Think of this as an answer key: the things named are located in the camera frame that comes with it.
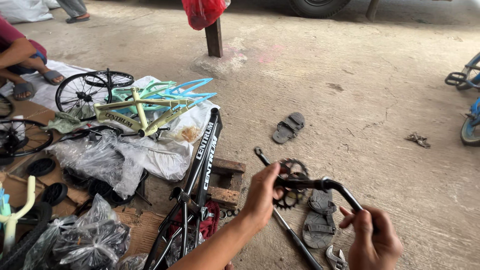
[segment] person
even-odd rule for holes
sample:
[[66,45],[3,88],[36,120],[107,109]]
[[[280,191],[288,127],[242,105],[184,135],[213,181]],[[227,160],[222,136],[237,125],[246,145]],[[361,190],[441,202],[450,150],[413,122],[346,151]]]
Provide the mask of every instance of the person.
[[[279,172],[280,165],[276,162],[252,177],[247,201],[240,214],[169,270],[233,269],[230,260],[267,225],[272,216],[272,198],[281,196],[281,191],[273,187]],[[348,253],[350,270],[394,269],[403,246],[388,214],[368,206],[358,213],[351,213],[343,207],[340,210],[345,217],[339,227],[347,228],[352,224],[355,230],[355,240]],[[379,229],[375,235],[372,218]]]
[[90,20],[90,14],[88,14],[83,0],[57,0],[57,2],[70,16],[65,20],[68,24]]
[[33,40],[26,39],[15,27],[0,16],[0,87],[13,82],[16,100],[31,99],[33,85],[20,75],[39,72],[52,85],[59,85],[64,77],[47,66],[47,50]]

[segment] blue bicycle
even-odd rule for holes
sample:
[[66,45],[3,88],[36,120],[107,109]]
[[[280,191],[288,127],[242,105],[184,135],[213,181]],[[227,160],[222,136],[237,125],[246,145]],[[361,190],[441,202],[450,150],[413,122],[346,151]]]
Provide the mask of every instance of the blue bicycle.
[[[445,83],[455,86],[458,90],[476,88],[480,91],[480,53],[478,53],[462,72],[452,72],[445,79]],[[470,113],[463,123],[460,138],[464,145],[480,147],[480,97],[470,107]]]

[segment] concrete floor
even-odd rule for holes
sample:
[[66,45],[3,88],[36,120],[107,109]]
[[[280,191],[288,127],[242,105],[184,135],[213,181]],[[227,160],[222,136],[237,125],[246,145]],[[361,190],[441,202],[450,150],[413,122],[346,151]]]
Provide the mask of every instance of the concrete floor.
[[[371,23],[367,0],[353,0],[331,20],[296,17],[284,0],[234,0],[222,16],[221,59],[207,57],[204,32],[188,26],[179,1],[86,5],[86,23],[67,25],[64,11],[54,10],[56,20],[16,27],[69,64],[177,82],[215,78],[203,90],[218,92],[212,101],[222,107],[216,156],[248,164],[246,187],[263,167],[254,146],[271,160],[298,158],[312,177],[333,176],[361,203],[390,213],[405,247],[398,270],[480,268],[480,149],[459,138],[478,93],[444,84],[479,50],[478,4],[382,1]],[[276,123],[294,111],[307,126],[273,143]],[[432,148],[405,140],[412,131]],[[165,195],[174,186],[149,185]],[[158,194],[150,190],[151,209],[165,212],[167,198]],[[339,194],[334,201],[346,205]],[[300,234],[306,213],[304,203],[282,215]],[[348,255],[353,236],[339,230],[335,250]],[[312,253],[329,269],[324,249]],[[275,220],[233,259],[239,270],[306,269],[299,261]]]

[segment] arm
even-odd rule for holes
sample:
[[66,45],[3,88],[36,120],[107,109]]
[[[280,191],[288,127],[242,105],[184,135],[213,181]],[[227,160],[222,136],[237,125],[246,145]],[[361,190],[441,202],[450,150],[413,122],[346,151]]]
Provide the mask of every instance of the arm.
[[21,63],[35,53],[36,49],[28,39],[18,38],[0,54],[0,69]]
[[240,214],[169,269],[223,269],[267,225],[273,211],[273,184],[279,172],[280,165],[273,163],[252,177],[247,202]]

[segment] flip-flop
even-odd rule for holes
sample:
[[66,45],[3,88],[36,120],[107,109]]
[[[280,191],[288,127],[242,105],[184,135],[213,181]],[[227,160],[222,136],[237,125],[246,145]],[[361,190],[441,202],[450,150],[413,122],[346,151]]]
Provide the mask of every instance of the flip-flop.
[[328,245],[335,234],[335,222],[332,213],[336,205],[332,202],[332,191],[328,193],[313,189],[312,196],[308,199],[312,208],[303,223],[303,241],[312,248],[322,248]]
[[45,74],[43,74],[43,77],[45,78],[45,80],[53,86],[58,86],[65,80],[65,76],[63,76],[63,80],[61,80],[58,83],[54,83],[52,80],[55,79],[56,77],[59,77],[59,76],[63,76],[63,75],[60,74],[60,72],[58,72],[56,70],[50,70],[50,71],[45,72]]
[[68,19],[65,19],[65,21],[66,21],[68,24],[85,22],[85,21],[88,21],[88,20],[90,20],[90,17],[88,17],[88,18],[82,18],[82,19],[77,19],[77,18],[68,18]]
[[283,144],[290,138],[298,136],[298,131],[305,126],[305,118],[299,112],[289,115],[285,121],[281,121],[276,125],[277,130],[273,133],[273,140],[279,144]]
[[[26,98],[17,98],[17,95],[25,93],[25,92],[30,92],[31,94],[27,96]],[[13,87],[13,98],[18,101],[24,101],[24,100],[29,100],[35,96],[35,89],[33,88],[33,84],[26,82],[22,84],[17,84],[15,87]]]

